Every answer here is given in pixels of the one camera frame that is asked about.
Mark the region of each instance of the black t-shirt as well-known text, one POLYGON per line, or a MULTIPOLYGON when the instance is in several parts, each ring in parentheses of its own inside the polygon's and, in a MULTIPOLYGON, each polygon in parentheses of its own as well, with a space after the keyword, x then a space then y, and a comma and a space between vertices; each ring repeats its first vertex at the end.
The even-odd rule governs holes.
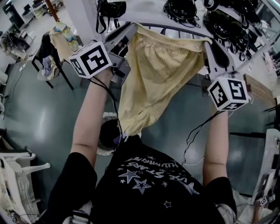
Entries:
POLYGON ((83 155, 71 153, 49 198, 48 223, 61 224, 92 200, 95 223, 224 223, 217 205, 236 213, 230 182, 217 178, 205 188, 178 162, 142 144, 138 136, 117 149, 97 187, 83 155))

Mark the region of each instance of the black bag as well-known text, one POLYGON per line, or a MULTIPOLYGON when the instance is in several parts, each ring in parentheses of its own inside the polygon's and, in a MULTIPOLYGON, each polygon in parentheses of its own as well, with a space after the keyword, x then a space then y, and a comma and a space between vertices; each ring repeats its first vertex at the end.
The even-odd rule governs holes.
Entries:
POLYGON ((109 29, 110 18, 114 18, 115 27, 118 28, 119 22, 116 18, 124 15, 125 12, 126 12, 126 2, 108 3, 107 0, 98 0, 98 4, 97 4, 98 17, 96 22, 96 32, 101 34, 106 30, 106 24, 103 19, 104 16, 108 18, 108 29, 109 29), (103 30, 101 32, 98 32, 99 21, 103 27, 103 30))

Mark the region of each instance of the clothing on chair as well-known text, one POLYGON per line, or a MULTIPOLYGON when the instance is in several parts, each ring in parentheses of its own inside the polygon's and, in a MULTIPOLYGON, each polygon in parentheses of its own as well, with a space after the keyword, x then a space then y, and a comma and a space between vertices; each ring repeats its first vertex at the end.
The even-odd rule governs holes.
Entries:
POLYGON ((119 105, 124 132, 136 135, 159 119, 172 96, 204 66, 204 41, 210 40, 172 39, 138 25, 119 105))
POLYGON ((47 77, 48 80, 54 78, 54 72, 56 68, 56 63, 54 62, 53 57, 51 55, 47 56, 46 58, 43 58, 42 75, 47 77))
POLYGON ((49 33, 51 43, 57 49, 60 61, 66 60, 79 49, 76 36, 64 23, 56 23, 56 26, 49 33))
POLYGON ((79 44, 76 39, 76 36, 66 24, 62 22, 57 22, 56 26, 51 30, 50 35, 59 33, 61 33, 63 37, 67 40, 69 47, 73 51, 77 51, 79 49, 79 44))

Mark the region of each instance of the black chair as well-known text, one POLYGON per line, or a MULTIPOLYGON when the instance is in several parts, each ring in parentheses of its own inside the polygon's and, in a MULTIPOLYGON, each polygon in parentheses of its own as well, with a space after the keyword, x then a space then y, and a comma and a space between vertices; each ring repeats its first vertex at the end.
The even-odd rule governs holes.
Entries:
MULTIPOLYGON (((49 80, 47 79, 47 77, 44 77, 42 75, 42 70, 43 70, 43 64, 40 62, 40 50, 41 50, 41 45, 36 53, 36 55, 33 57, 32 60, 32 65, 34 66, 34 68, 37 70, 38 74, 37 74, 37 79, 39 81, 45 81, 51 88, 53 88, 53 85, 49 82, 49 80), (42 67, 41 69, 38 68, 38 66, 35 63, 35 60, 38 60, 42 67)), ((55 73, 54 73, 54 79, 61 73, 62 76, 64 77, 65 81, 67 82, 67 84, 69 85, 69 87, 71 88, 71 90, 73 90, 73 86, 71 85, 71 83, 69 82, 67 76, 65 75, 64 71, 62 70, 62 65, 63 62, 60 61, 58 54, 57 54, 57 50, 55 49, 55 51, 52 53, 52 56, 54 58, 54 61, 56 63, 57 68, 55 69, 55 73)))

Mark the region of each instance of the person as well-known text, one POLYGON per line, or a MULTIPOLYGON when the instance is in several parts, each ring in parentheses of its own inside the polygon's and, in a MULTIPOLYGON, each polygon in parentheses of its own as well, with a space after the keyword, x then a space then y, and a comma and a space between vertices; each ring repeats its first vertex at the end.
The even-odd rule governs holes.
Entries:
MULTIPOLYGON (((104 70, 96 77, 108 87, 112 73, 104 70)), ((49 197, 45 223, 66 223, 88 202, 91 211, 84 218, 92 223, 235 222, 226 170, 227 112, 210 123, 203 186, 171 157, 144 145, 138 135, 119 145, 96 186, 94 167, 106 97, 104 88, 90 83, 70 155, 49 197)))

